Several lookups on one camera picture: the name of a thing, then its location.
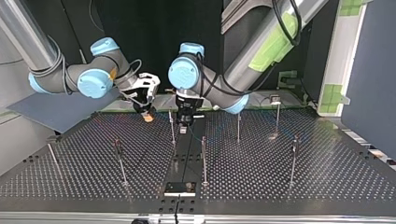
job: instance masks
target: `robotic arm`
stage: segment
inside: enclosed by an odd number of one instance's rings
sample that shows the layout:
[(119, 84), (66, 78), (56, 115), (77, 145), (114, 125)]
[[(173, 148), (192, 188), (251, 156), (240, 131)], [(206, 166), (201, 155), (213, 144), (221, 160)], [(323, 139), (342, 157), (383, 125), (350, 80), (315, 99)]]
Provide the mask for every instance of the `robotic arm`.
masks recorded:
[(91, 63), (68, 66), (56, 42), (44, 35), (22, 0), (0, 1), (0, 28), (28, 64), (30, 85), (35, 91), (79, 91), (96, 99), (115, 86), (134, 103), (134, 109), (145, 121), (152, 121), (151, 103), (160, 80), (149, 73), (136, 74), (112, 38), (100, 39), (91, 46)]
[[(296, 45), (295, 40), (287, 37), (287, 34), (298, 36), (327, 1), (273, 0), (273, 10), (224, 75), (218, 75), (204, 66), (204, 46), (181, 44), (179, 54), (168, 72), (170, 82), (177, 88), (177, 99), (181, 98), (183, 102), (194, 99), (198, 102), (198, 99), (206, 98), (212, 105), (238, 114), (248, 103), (248, 94), (251, 93), (248, 89), (268, 67), (280, 62)], [(181, 105), (183, 107), (179, 106), (179, 110), (185, 111), (186, 106)], [(178, 113), (177, 121), (182, 125), (192, 124), (193, 116), (188, 119), (181, 116), (193, 114), (197, 106), (200, 104), (193, 105), (190, 112)]]

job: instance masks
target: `white wall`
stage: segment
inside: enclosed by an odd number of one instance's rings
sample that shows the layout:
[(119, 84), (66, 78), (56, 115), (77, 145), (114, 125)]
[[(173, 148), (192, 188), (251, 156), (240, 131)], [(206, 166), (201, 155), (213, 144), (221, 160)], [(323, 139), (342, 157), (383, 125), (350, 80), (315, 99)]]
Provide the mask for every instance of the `white wall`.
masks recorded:
[(6, 110), (34, 91), (27, 79), (28, 68), (21, 55), (0, 30), (0, 175), (36, 152), (53, 131)]

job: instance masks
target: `vertical metal post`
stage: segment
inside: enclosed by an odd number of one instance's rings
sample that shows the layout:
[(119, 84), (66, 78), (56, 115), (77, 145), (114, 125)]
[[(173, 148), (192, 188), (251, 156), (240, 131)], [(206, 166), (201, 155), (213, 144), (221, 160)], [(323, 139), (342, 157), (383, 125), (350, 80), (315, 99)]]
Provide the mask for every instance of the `vertical metal post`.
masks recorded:
[(206, 138), (203, 136), (202, 137), (202, 157), (204, 161), (204, 186), (209, 185), (207, 182), (207, 176), (206, 176)]
[(241, 113), (238, 113), (238, 139), (237, 142), (239, 143), (241, 141)]
[(280, 114), (280, 104), (277, 105), (277, 109), (276, 109), (276, 133), (279, 126), (279, 114)]
[(122, 178), (123, 178), (123, 186), (128, 186), (128, 180), (126, 179), (126, 174), (125, 174), (125, 169), (123, 167), (123, 163), (122, 163), (122, 155), (123, 155), (123, 149), (121, 148), (121, 140), (117, 137), (114, 140), (114, 152), (116, 154), (116, 158), (118, 159), (119, 163), (120, 163), (120, 168), (122, 171)]
[(129, 184), (128, 184), (128, 181), (126, 180), (126, 174), (125, 174), (125, 170), (123, 168), (122, 159), (120, 159), (120, 167), (121, 167), (121, 170), (122, 170), (122, 177), (124, 179), (123, 185), (127, 186)]
[(296, 165), (296, 159), (300, 152), (300, 142), (301, 142), (301, 140), (300, 140), (299, 134), (294, 135), (294, 139), (292, 142), (292, 148), (291, 148), (292, 152), (293, 152), (293, 164), (291, 166), (290, 188), (292, 188), (294, 186), (294, 182), (293, 182), (294, 170), (295, 170), (295, 165)]
[(172, 144), (174, 145), (175, 143), (176, 143), (176, 140), (175, 140), (175, 129), (174, 129), (174, 126), (173, 126), (173, 118), (172, 118), (172, 111), (171, 110), (169, 110), (169, 122), (171, 123), (171, 130), (172, 130)]
[(50, 143), (47, 143), (47, 146), (49, 147), (49, 152), (50, 152), (50, 155), (51, 155), (53, 161), (54, 161), (56, 164), (58, 164), (58, 160), (57, 160), (56, 157), (55, 157), (55, 153), (53, 152), (52, 145), (51, 145)]

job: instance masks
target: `green tape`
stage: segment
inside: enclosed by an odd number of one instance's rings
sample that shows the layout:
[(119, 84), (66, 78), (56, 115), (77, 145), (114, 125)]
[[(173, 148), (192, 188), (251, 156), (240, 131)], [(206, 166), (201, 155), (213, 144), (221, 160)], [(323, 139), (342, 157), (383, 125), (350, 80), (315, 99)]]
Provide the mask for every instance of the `green tape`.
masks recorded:
[(358, 16), (362, 5), (362, 0), (342, 0), (340, 16)]
[[(285, 13), (282, 16), (282, 20), (291, 36), (295, 37), (297, 35), (296, 17), (289, 13)], [(259, 51), (257, 51), (249, 64), (249, 68), (258, 72), (263, 72), (273, 62), (279, 63), (292, 48), (293, 45), (283, 33), (280, 25), (278, 25), (274, 31), (269, 34)]]
[(323, 96), (320, 101), (320, 113), (336, 113), (338, 105), (341, 103), (342, 85), (326, 84), (324, 86)]

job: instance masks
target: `perforated metal table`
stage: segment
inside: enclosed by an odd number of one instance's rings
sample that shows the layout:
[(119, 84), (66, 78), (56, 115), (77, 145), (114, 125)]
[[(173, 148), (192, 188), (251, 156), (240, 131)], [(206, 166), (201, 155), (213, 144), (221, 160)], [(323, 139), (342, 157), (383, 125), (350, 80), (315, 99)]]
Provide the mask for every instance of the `perforated metal table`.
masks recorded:
[[(205, 125), (178, 134), (174, 147), (167, 114), (152, 123), (136, 114), (97, 114), (54, 145), (59, 165), (43, 148), (0, 177), (0, 212), (396, 217), (394, 171), (314, 110), (283, 109), (276, 135), (275, 111), (241, 116), (239, 144), (236, 116), (205, 112)], [(302, 149), (291, 185), (295, 134)], [(209, 185), (198, 183), (192, 198), (164, 197), (182, 157), (183, 178), (202, 178), (202, 158), (192, 152), (203, 135)], [(128, 187), (115, 137), (125, 148)]]

